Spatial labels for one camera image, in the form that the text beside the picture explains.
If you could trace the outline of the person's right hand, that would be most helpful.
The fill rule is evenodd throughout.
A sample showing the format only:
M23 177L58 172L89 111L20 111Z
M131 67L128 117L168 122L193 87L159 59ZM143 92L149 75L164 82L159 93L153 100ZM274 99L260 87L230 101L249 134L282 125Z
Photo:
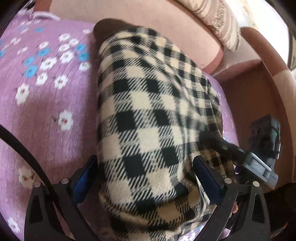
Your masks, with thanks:
M231 215L236 214L237 211L238 211L238 204L237 202L235 202L231 211Z

